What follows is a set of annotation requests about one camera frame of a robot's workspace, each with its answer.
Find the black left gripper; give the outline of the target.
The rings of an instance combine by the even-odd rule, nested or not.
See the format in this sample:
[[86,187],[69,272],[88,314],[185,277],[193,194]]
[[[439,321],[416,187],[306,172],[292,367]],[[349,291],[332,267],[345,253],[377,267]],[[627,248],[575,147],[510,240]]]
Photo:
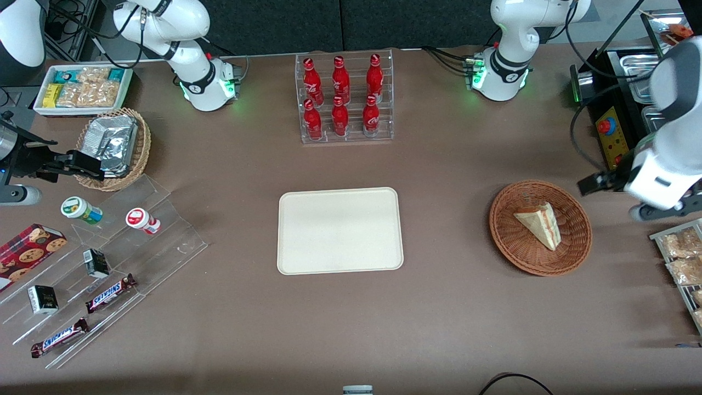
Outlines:
[[606,172],[592,173],[577,182],[579,193],[582,197],[606,191],[623,191],[629,182],[631,167],[617,167]]

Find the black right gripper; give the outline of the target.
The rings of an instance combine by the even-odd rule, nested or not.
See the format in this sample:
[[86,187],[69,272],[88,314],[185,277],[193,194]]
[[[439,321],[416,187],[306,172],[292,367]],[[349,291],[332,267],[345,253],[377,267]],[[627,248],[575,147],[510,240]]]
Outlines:
[[[2,180],[29,177],[57,182],[59,175],[104,180],[100,160],[78,150],[57,154],[49,148],[57,144],[15,125],[2,125]],[[57,168],[46,167],[53,162]]]

